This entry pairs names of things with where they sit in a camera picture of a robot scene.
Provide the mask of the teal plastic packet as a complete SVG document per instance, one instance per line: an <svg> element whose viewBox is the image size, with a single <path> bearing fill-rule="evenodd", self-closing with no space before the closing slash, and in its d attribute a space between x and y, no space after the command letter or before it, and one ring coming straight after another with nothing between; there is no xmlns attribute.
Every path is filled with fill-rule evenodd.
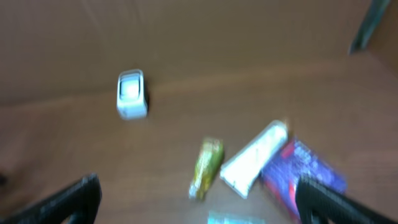
<svg viewBox="0 0 398 224"><path fill-rule="evenodd" d="M265 224L264 220L232 215L227 213L209 212L207 224Z"/></svg>

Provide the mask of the purple Carefree pad pack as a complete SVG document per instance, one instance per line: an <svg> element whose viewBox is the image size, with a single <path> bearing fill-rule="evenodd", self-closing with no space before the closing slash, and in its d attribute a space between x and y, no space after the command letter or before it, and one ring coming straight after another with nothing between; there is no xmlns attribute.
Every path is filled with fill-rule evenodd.
<svg viewBox="0 0 398 224"><path fill-rule="evenodd" d="M291 139L262 168L260 178L294 223L300 223L295 193L303 175L313 177L339 193L346 190L346 181L341 174L320 159L304 142Z"/></svg>

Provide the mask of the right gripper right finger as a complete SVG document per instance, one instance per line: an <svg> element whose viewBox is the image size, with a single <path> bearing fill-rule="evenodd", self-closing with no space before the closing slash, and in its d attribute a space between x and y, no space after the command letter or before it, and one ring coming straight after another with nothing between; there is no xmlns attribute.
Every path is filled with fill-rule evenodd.
<svg viewBox="0 0 398 224"><path fill-rule="evenodd" d="M397 224L309 176L298 181L295 202L302 224Z"/></svg>

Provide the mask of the white bamboo print tube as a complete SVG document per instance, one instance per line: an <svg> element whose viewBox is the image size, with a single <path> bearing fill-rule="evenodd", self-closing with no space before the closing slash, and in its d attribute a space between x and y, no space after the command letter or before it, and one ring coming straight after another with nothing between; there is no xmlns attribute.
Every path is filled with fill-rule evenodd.
<svg viewBox="0 0 398 224"><path fill-rule="evenodd" d="M287 142L289 129L273 120L251 142L221 166L220 179L246 199L261 169Z"/></svg>

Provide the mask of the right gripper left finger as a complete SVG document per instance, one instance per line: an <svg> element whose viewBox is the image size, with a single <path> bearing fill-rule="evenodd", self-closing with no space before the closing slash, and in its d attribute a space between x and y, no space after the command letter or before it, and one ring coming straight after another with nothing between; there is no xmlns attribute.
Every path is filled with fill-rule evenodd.
<svg viewBox="0 0 398 224"><path fill-rule="evenodd" d="M95 222L102 199L97 174L89 174L57 193L1 219L7 223L69 223Z"/></svg>

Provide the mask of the green yellow snack packet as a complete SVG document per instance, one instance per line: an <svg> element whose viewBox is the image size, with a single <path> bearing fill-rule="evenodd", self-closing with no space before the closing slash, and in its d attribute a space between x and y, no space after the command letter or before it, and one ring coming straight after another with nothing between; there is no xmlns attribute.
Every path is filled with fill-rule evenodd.
<svg viewBox="0 0 398 224"><path fill-rule="evenodd" d="M203 200L213 183L215 175L224 158L223 141L205 138L195 164L193 179L190 182L188 196L193 200Z"/></svg>

